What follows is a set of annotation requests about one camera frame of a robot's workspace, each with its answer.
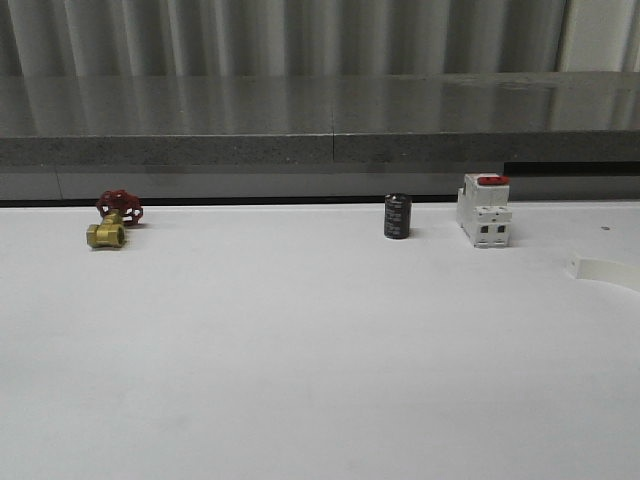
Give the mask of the brass valve red handwheel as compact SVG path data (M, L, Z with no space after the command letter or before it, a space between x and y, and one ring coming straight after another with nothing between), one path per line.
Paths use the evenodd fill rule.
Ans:
M138 225L144 211L140 199L126 190L105 191L96 203L100 224L86 231L87 245L96 248L121 248L126 240L126 227Z

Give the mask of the black cylindrical capacitor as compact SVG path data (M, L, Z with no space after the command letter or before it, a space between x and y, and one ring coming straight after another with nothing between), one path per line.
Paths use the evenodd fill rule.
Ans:
M388 239L406 239L410 235L412 198L404 193L385 196L384 235Z

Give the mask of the grey stone countertop ledge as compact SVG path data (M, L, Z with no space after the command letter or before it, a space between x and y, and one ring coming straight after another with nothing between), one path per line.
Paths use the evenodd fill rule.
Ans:
M5 77L1 164L635 174L639 78Z

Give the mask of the white circuit breaker red switch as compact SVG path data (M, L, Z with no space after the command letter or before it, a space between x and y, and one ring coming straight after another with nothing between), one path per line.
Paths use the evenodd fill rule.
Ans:
M512 211L509 178L496 173L471 173L458 189L456 221L476 248L509 244Z

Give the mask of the white half pipe clamp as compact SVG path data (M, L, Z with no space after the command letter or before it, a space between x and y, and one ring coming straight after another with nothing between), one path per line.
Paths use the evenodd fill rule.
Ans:
M606 282L636 292L640 290L638 266L574 255L569 259L567 269L575 279Z

